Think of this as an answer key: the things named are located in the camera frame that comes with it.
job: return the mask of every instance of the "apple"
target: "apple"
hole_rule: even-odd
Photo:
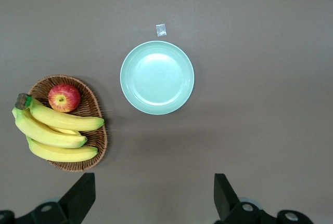
[[[80,103],[79,90],[70,84],[58,84],[51,88],[48,93],[48,102],[52,109],[59,112],[75,110]]]

